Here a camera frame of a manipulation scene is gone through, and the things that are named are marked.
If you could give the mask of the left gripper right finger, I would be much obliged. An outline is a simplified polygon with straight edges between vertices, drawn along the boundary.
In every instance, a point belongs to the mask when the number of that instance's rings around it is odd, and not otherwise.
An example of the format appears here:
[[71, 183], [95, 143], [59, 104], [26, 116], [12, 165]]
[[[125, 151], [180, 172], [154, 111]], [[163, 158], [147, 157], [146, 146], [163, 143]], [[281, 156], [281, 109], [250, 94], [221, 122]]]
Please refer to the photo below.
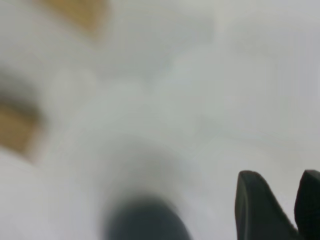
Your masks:
[[319, 171], [304, 171], [296, 195], [294, 218], [298, 232], [305, 240], [320, 239]]

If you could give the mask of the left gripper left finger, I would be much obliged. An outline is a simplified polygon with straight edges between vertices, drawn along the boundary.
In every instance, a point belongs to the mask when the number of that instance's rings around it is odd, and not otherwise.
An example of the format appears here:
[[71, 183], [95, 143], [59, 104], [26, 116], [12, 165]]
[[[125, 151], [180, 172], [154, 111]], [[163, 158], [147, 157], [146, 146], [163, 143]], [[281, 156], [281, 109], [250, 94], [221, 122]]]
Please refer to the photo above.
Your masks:
[[238, 173], [234, 215], [238, 240], [302, 239], [258, 172]]

